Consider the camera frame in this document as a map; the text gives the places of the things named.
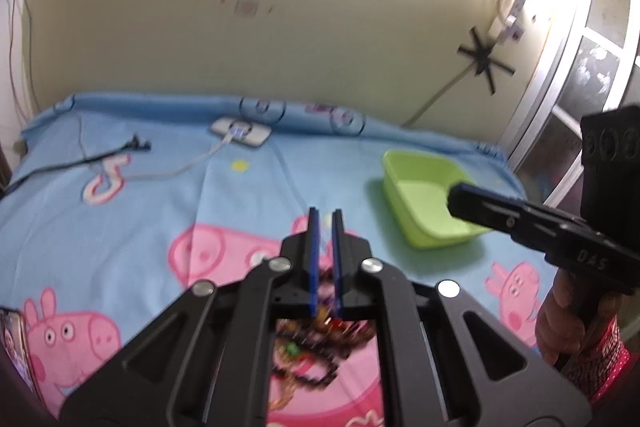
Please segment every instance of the yellow dot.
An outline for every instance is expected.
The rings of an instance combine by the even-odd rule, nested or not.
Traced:
[[[231,170],[235,172],[244,172],[249,168],[249,162],[245,160],[236,160],[231,163]]]

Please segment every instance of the beige wall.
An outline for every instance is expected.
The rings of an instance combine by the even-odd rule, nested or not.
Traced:
[[[495,0],[29,0],[41,105],[79,90],[233,93],[409,118],[468,65]],[[417,123],[497,141],[530,80],[554,0],[529,0],[525,37],[496,49],[516,68],[497,94],[470,74]],[[536,15],[536,23],[531,21]]]

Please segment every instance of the red sleeve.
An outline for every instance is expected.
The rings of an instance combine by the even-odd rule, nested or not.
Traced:
[[[593,405],[605,395],[629,360],[618,322],[613,318],[600,342],[580,354],[566,377]]]

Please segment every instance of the blue bedsheet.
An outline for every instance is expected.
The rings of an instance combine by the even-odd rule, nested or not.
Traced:
[[[260,148],[232,143],[178,176],[127,179],[172,171],[206,153],[220,140],[209,126],[222,116],[274,131]],[[29,153],[14,179],[78,160],[82,148],[86,155],[118,148],[134,134],[152,150],[34,176],[0,201],[0,305],[26,312],[51,410],[190,282],[203,275],[228,282],[261,256],[276,254],[281,238],[305,226],[312,205],[321,216],[342,208],[347,229],[369,239],[377,257],[409,278],[457,280],[533,344],[539,299],[555,272],[542,255],[498,232],[456,247],[414,250],[382,191],[383,153],[412,148],[452,158],[483,187],[523,195],[497,148],[321,104],[82,94],[23,131]],[[329,222],[323,223],[327,254]]]

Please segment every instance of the jewelry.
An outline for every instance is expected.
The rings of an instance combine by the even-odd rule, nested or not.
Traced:
[[[320,273],[321,283],[332,281],[332,270]],[[269,404],[270,410],[283,409],[293,399],[295,386],[325,389],[337,378],[336,358],[346,360],[353,349],[364,347],[376,334],[373,321],[345,322],[331,316],[334,299],[321,299],[318,313],[312,319],[280,320],[276,330],[275,348],[282,365],[273,364],[272,373],[282,381],[281,398]],[[309,356],[326,366],[322,378],[309,378],[293,372],[293,365]]]

